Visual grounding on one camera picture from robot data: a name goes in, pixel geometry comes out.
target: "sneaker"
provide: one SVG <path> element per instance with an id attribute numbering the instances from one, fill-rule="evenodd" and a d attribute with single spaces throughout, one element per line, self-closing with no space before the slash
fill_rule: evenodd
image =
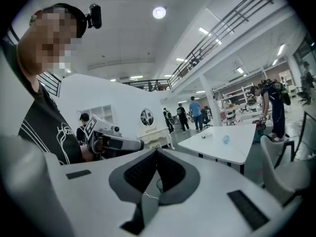
<path id="1" fill-rule="evenodd" d="M 274 138 L 274 141 L 276 141 L 276 142 L 281 142 L 281 141 L 283 141 L 283 140 L 284 140 L 284 137 L 282 137 L 282 138 L 275 137 L 275 138 Z"/>

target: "balcony railing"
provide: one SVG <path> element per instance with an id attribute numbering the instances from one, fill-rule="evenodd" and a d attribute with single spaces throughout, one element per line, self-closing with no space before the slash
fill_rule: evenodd
<path id="1" fill-rule="evenodd" d="M 218 22 L 187 55 L 184 61 L 172 73 L 169 79 L 173 87 L 181 78 L 192 70 L 206 55 L 215 50 L 221 41 L 249 18 L 273 0 L 243 0 Z"/>
<path id="2" fill-rule="evenodd" d="M 131 81 L 131 82 L 124 82 L 123 84 L 127 84 L 139 89 L 144 89 L 150 92 L 171 89 L 171 85 L 168 79 Z"/>

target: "blue shirt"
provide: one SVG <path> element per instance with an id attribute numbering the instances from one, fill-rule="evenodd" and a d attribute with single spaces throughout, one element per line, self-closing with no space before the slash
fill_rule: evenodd
<path id="1" fill-rule="evenodd" d="M 190 110 L 192 111 L 192 115 L 194 117 L 200 116 L 201 111 L 199 109 L 199 102 L 192 102 L 189 106 Z"/>

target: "black cap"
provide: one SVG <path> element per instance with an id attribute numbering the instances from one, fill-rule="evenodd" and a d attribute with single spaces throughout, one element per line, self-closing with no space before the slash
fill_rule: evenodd
<path id="1" fill-rule="evenodd" d="M 76 20 L 77 20 L 77 38 L 81 38 L 82 35 L 85 32 L 85 29 L 87 28 L 87 19 L 85 17 L 85 14 L 79 10 L 77 7 L 71 6 L 70 4 L 67 3 L 56 3 L 50 7 L 47 7 L 42 10 L 42 12 L 47 12 L 50 11 L 51 9 L 54 8 L 63 8 L 65 9 L 66 12 L 70 13 L 73 15 Z"/>
<path id="2" fill-rule="evenodd" d="M 80 115 L 80 120 L 82 120 L 82 121 L 89 121 L 89 114 L 88 113 L 82 113 Z"/>
<path id="3" fill-rule="evenodd" d="M 308 67 L 310 64 L 309 64 L 307 61 L 305 61 L 305 62 L 303 62 L 303 65 L 304 65 L 304 68 L 306 68 L 306 67 Z"/>

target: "pillar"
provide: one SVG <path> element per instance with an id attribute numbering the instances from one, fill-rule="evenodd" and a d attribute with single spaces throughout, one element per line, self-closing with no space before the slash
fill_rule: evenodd
<path id="1" fill-rule="evenodd" d="M 302 84 L 301 84 L 302 74 L 293 55 L 287 56 L 287 63 L 288 63 L 288 66 L 290 67 L 295 86 L 302 87 Z"/>
<path id="2" fill-rule="evenodd" d="M 213 116 L 213 125 L 214 126 L 222 126 L 222 119 L 221 119 L 221 115 L 219 113 L 219 107 L 217 104 L 217 101 L 215 99 L 215 96 L 213 94 L 213 90 L 212 90 L 212 84 L 210 81 L 208 81 L 204 75 L 201 75 L 199 77 L 203 89 L 205 90 L 205 94 L 207 97 L 207 101 L 209 104 L 209 107 L 211 109 L 212 112 L 212 116 Z"/>

